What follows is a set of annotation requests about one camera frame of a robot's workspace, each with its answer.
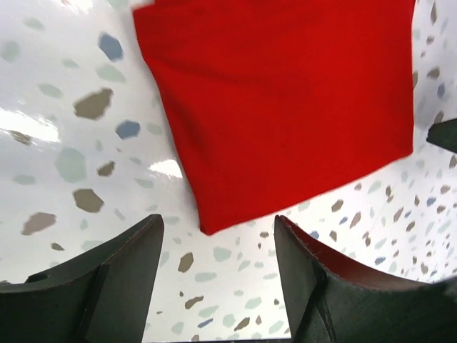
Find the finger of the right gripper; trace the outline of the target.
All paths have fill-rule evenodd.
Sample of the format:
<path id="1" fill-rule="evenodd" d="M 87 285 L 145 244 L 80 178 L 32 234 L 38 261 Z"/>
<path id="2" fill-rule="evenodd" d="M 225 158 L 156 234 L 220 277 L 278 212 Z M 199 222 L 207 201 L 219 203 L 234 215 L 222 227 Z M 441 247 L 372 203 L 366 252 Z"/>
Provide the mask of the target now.
<path id="1" fill-rule="evenodd" d="M 435 123 L 428 130 L 426 141 L 442 149 L 457 153 L 457 119 Z"/>

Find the red t shirt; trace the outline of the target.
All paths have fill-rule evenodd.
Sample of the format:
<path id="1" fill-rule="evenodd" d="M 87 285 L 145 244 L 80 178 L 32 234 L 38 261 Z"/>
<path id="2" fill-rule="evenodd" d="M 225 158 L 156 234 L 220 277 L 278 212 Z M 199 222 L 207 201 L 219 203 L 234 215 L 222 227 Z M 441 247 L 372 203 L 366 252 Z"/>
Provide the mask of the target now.
<path id="1" fill-rule="evenodd" d="M 413 151 L 413 1 L 155 1 L 133 12 L 212 235 Z"/>

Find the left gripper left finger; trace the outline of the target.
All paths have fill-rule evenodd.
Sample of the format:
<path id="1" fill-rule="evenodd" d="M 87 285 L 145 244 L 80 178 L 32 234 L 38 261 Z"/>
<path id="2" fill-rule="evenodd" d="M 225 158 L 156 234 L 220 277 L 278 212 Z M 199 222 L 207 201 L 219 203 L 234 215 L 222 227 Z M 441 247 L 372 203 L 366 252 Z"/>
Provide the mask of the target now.
<path id="1" fill-rule="evenodd" d="M 163 237 L 152 214 L 22 284 L 2 284 L 1 341 L 141 342 Z"/>

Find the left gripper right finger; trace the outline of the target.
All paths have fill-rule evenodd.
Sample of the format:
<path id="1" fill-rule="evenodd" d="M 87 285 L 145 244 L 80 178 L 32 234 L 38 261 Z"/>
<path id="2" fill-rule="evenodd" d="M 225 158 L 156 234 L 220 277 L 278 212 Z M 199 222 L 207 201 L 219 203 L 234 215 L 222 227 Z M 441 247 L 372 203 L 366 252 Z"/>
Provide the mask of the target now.
<path id="1" fill-rule="evenodd" d="M 380 272 L 285 216 L 274 239 L 293 342 L 456 341 L 456 278 L 427 284 Z"/>

